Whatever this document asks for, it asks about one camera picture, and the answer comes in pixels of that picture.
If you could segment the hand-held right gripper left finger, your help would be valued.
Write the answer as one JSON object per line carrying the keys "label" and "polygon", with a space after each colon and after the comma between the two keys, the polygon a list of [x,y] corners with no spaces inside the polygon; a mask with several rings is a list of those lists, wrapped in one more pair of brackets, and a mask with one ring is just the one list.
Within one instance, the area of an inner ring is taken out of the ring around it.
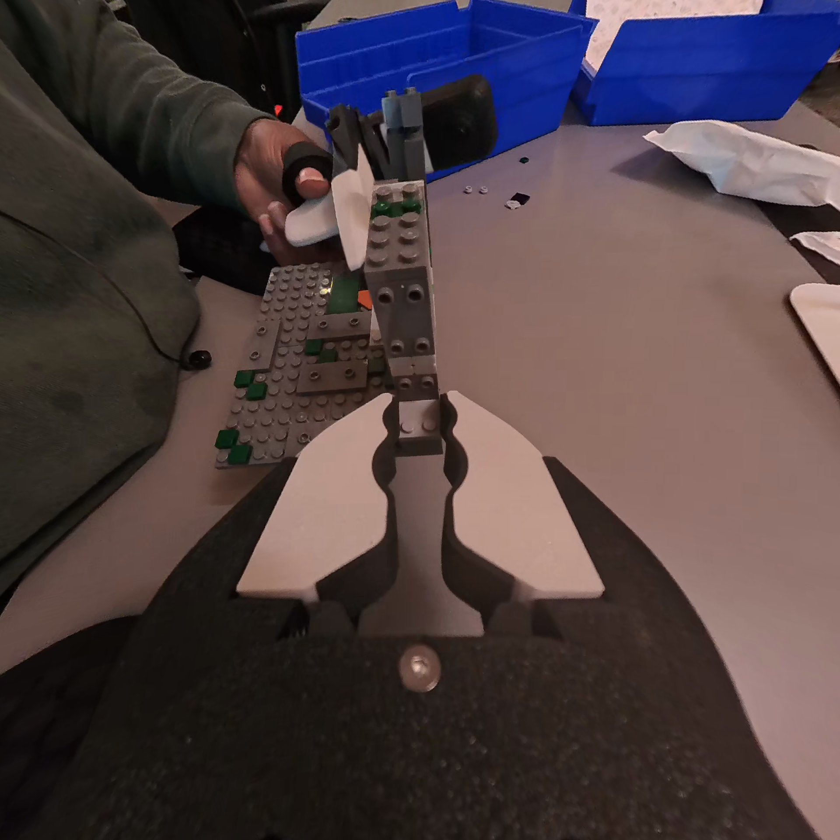
{"label": "hand-held right gripper left finger", "polygon": [[384,393],[302,450],[237,583],[238,597],[333,602],[358,621],[391,589],[399,431],[397,400]]}

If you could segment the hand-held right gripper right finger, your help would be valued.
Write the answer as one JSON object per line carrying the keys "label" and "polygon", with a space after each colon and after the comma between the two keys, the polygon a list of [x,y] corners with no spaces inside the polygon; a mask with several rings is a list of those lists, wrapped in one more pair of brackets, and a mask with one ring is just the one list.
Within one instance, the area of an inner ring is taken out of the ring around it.
{"label": "hand-held right gripper right finger", "polygon": [[457,391],[440,399],[442,572],[482,617],[500,605],[591,600],[605,586],[539,450]]}

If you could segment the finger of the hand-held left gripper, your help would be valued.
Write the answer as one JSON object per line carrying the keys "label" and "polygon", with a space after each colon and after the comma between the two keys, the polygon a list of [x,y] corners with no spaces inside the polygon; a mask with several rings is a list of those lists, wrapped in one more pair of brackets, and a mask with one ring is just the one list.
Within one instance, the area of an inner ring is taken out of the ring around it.
{"label": "finger of the hand-held left gripper", "polygon": [[375,180],[392,180],[393,167],[382,112],[359,115],[360,139]]}
{"label": "finger of the hand-held left gripper", "polygon": [[340,243],[348,268],[358,270],[366,255],[375,174],[356,108],[332,108],[327,129],[332,141],[331,195]]}

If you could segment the grey toy brick tower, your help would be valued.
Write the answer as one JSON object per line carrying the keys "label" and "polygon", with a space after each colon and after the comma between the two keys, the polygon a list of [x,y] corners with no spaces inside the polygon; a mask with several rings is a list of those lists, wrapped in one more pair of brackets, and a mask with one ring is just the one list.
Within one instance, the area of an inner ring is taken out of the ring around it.
{"label": "grey toy brick tower", "polygon": [[420,93],[389,91],[371,127],[385,153],[374,183],[364,283],[371,294],[369,377],[397,401],[403,456],[440,455],[434,279]]}

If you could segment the person's left forearm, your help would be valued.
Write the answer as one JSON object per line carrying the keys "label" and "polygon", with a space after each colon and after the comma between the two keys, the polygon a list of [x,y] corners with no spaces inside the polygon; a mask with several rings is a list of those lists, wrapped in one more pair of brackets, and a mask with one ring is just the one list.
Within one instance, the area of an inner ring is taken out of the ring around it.
{"label": "person's left forearm", "polygon": [[19,139],[29,110],[141,193],[245,210],[236,159],[268,116],[186,73],[105,2],[2,2],[2,99]]}

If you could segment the grey desk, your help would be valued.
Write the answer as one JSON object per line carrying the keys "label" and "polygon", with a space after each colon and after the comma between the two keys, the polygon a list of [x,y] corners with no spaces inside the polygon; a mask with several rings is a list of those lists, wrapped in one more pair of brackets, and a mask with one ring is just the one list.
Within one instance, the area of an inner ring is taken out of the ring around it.
{"label": "grey desk", "polygon": [[[558,458],[655,553],[791,797],[838,838],[838,392],[789,308],[821,278],[647,131],[588,128],[569,106],[554,133],[430,185],[439,381]],[[511,211],[514,193],[530,200]],[[212,463],[256,298],[204,278],[196,293],[213,366],[179,385],[161,450],[17,588],[2,673],[139,614],[267,474]],[[439,568],[443,460],[397,464],[399,575],[361,634],[477,634]]]}

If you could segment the person's left hand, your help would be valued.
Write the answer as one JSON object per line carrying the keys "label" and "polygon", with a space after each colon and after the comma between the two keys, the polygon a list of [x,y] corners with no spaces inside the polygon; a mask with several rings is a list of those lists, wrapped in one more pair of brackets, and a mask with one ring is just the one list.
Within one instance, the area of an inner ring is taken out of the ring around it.
{"label": "person's left hand", "polygon": [[279,266],[332,262],[343,257],[338,239],[296,248],[285,236],[291,204],[282,191],[284,155],[293,144],[304,141],[308,137],[298,128],[276,119],[260,119],[248,126],[235,157],[238,200],[246,214],[257,222]]}

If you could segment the blue plastic bin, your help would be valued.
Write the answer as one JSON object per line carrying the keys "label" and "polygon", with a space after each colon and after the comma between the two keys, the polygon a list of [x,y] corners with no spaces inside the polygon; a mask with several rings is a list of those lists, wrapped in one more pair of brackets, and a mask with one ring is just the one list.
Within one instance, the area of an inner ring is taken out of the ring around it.
{"label": "blue plastic bin", "polygon": [[595,127],[781,119],[838,49],[838,2],[573,2],[596,21],[571,99]]}
{"label": "blue plastic bin", "polygon": [[301,102],[327,133],[337,106],[382,110],[389,91],[427,93],[480,75],[489,85],[497,141],[478,161],[560,126],[597,26],[575,12],[513,2],[456,2],[373,16],[297,35]]}

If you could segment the grey studded baseplate green tiles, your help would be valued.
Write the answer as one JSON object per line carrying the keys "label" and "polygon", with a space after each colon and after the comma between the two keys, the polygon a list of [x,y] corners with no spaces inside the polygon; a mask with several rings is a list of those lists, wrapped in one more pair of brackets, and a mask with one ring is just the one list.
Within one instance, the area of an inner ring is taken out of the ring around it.
{"label": "grey studded baseplate green tiles", "polygon": [[218,470],[273,466],[383,392],[393,379],[373,338],[360,270],[342,261],[274,268],[215,439]]}

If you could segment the person in dark green clothing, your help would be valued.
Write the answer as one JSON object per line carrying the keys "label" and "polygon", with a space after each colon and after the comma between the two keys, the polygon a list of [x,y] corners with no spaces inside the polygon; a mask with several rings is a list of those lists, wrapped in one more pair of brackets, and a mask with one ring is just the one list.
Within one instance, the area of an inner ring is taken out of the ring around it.
{"label": "person in dark green clothing", "polygon": [[2,220],[2,593],[162,445],[199,307],[140,200]]}

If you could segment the white tray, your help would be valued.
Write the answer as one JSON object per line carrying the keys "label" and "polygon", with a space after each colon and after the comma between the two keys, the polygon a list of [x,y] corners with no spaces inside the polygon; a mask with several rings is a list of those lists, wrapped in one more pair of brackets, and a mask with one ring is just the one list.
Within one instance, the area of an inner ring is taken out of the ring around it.
{"label": "white tray", "polygon": [[806,283],[792,290],[791,306],[839,383],[839,286]]}

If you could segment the crumpled white paper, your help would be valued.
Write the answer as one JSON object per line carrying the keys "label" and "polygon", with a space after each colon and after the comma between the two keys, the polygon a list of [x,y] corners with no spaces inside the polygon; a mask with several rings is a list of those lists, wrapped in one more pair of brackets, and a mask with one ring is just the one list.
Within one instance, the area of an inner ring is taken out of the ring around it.
{"label": "crumpled white paper", "polygon": [[725,195],[839,208],[839,158],[716,120],[676,122],[644,140],[707,176]]}

